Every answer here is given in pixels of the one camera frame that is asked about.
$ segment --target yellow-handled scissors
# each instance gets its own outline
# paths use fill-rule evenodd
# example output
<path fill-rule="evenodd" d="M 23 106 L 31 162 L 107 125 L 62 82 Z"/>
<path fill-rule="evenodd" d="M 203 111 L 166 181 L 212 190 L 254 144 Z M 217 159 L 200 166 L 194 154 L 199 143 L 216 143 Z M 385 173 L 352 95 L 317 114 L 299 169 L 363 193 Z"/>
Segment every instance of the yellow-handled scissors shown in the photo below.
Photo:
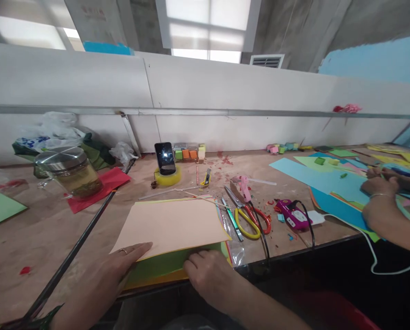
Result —
<path fill-rule="evenodd" d="M 252 221 L 254 216 L 251 213 L 251 210 L 243 204 L 234 194 L 233 192 L 225 186 L 225 190 L 227 191 L 229 197 L 233 200 L 234 204 L 236 204 L 236 209 L 234 211 L 234 218 L 236 220 L 236 224 L 239 227 L 240 231 L 242 232 L 243 235 L 250 239 L 259 239 L 260 238 L 260 229 L 257 227 L 257 225 Z M 248 215 L 245 214 L 244 211 L 242 211 L 242 208 L 245 209 L 245 211 L 248 213 Z M 254 229 L 255 234 L 250 234 L 248 233 L 243 227 L 240 225 L 240 222 L 238 220 L 238 215 L 241 214 L 242 217 L 245 218 L 245 220 L 249 223 L 249 225 Z"/>

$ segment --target phone stand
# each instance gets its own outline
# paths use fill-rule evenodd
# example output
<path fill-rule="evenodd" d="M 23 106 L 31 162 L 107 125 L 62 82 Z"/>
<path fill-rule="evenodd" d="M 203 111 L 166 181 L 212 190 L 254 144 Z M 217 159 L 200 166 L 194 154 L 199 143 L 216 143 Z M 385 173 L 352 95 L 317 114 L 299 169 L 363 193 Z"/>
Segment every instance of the phone stand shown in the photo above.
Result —
<path fill-rule="evenodd" d="M 176 166 L 176 172 L 173 174 L 163 176 L 159 173 L 159 167 L 155 170 L 155 180 L 161 186 L 172 186 L 181 181 L 181 169 Z"/>

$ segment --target red paper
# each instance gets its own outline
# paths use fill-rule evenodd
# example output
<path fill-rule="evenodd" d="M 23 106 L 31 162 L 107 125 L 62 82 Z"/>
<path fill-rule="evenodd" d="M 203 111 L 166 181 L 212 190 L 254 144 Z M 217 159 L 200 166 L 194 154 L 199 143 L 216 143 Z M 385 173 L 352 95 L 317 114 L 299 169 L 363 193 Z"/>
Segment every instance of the red paper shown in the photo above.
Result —
<path fill-rule="evenodd" d="M 119 187 L 123 183 L 126 183 L 131 178 L 125 174 L 123 171 L 119 169 L 119 167 L 115 167 L 110 171 L 100 175 L 101 182 L 103 182 L 104 188 L 96 195 L 89 197 L 88 199 L 84 200 L 76 200 L 74 198 L 68 199 L 69 206 L 71 207 L 72 212 L 75 214 L 92 204 L 95 204 L 99 200 L 106 197 L 113 189 Z"/>

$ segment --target power cord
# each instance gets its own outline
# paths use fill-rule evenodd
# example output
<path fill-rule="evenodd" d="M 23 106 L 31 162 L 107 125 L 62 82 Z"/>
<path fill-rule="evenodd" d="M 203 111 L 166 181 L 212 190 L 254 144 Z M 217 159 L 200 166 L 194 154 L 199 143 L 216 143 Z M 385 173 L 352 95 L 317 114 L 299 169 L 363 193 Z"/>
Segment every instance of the power cord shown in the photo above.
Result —
<path fill-rule="evenodd" d="M 345 224 L 349 225 L 349 226 L 352 227 L 352 228 L 355 228 L 357 231 L 359 231 L 361 234 L 364 235 L 364 237 L 365 237 L 366 240 L 367 240 L 367 243 L 369 244 L 370 251 L 371 251 L 371 253 L 372 253 L 372 255 L 373 255 L 373 260 L 374 260 L 374 261 L 373 261 L 373 265 L 370 267 L 370 271 L 371 271 L 373 274 L 375 274 L 375 275 L 399 275 L 399 274 L 402 274 L 402 273 L 406 273 L 406 272 L 408 272 L 408 271 L 410 270 L 410 266 L 409 266 L 409 267 L 407 267 L 407 268 L 405 268 L 405 269 L 403 269 L 403 270 L 399 270 L 399 271 L 393 272 L 393 273 L 377 273 L 377 272 L 375 272 L 374 269 L 375 269 L 376 265 L 378 264 L 378 259 L 376 258 L 375 251 L 373 250 L 373 247 L 371 246 L 369 237 L 368 237 L 360 228 L 358 228 L 358 227 L 356 227 L 356 226 L 354 226 L 354 225 L 351 225 L 350 223 L 344 221 L 343 219 L 337 217 L 336 215 L 333 215 L 333 214 L 323 214 L 323 217 L 327 217 L 328 215 L 337 218 L 338 220 L 344 222 Z"/>
<path fill-rule="evenodd" d="M 314 235 L 314 230 L 312 229 L 312 224 L 310 223 L 309 215 L 307 214 L 307 210 L 306 210 L 305 205 L 304 205 L 301 201 L 299 201 L 299 200 L 296 199 L 296 200 L 294 200 L 291 204 L 288 205 L 288 209 L 290 209 L 290 210 L 292 210 L 292 211 L 295 211 L 295 208 L 296 208 L 296 206 L 297 206 L 297 203 L 300 203 L 301 206 L 303 206 L 303 209 L 305 210 L 306 219 L 307 219 L 307 222 L 309 223 L 310 234 L 312 235 L 312 249 L 315 249 L 315 235 Z"/>
<path fill-rule="evenodd" d="M 263 231 L 263 228 L 261 227 L 259 215 L 258 215 L 257 212 L 255 211 L 254 205 L 252 204 L 252 202 L 249 201 L 248 203 L 249 203 L 249 205 L 252 207 L 252 211 L 253 211 L 252 213 L 254 213 L 254 214 L 255 214 L 255 217 L 257 218 L 257 223 L 259 224 L 259 229 L 260 229 L 260 232 L 261 232 L 261 236 L 263 237 L 263 242 L 265 242 L 266 260 L 267 260 L 267 263 L 268 263 L 268 268 L 270 268 L 270 267 L 271 267 L 271 263 L 270 263 L 270 258 L 269 258 L 268 242 L 266 241 L 265 233 L 264 233 L 264 231 Z"/>

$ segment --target glass jar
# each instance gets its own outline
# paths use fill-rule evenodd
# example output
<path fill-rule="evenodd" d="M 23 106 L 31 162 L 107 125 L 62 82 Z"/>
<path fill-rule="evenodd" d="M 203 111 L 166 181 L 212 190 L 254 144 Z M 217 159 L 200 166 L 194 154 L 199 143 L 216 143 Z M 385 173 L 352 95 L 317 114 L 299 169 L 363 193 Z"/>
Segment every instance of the glass jar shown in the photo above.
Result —
<path fill-rule="evenodd" d="M 59 147 L 35 157 L 35 164 L 45 170 L 49 178 L 39 183 L 40 188 L 55 180 L 67 192 L 66 198 L 86 199 L 103 189 L 84 150 L 78 147 Z"/>

